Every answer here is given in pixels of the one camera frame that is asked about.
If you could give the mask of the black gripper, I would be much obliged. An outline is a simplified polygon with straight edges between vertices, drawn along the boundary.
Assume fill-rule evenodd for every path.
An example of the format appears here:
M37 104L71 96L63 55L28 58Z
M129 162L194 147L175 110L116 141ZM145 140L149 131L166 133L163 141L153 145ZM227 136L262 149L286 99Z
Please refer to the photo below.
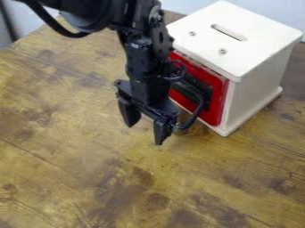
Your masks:
M127 80L116 80L116 97L125 125L132 127L141 115L153 121L155 145L171 136L178 113L168 99L172 46L153 50L149 41L124 42Z

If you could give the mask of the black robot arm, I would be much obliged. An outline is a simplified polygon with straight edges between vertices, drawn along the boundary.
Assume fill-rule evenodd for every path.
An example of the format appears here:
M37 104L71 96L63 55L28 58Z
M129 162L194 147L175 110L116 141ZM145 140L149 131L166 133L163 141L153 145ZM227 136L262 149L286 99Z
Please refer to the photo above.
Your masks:
M178 111L168 90L186 69L170 59L168 34L159 0L16 0L63 36L81 38L103 29L115 31L125 52L127 80L113 82L127 126L143 116L153 120L155 144L170 137Z

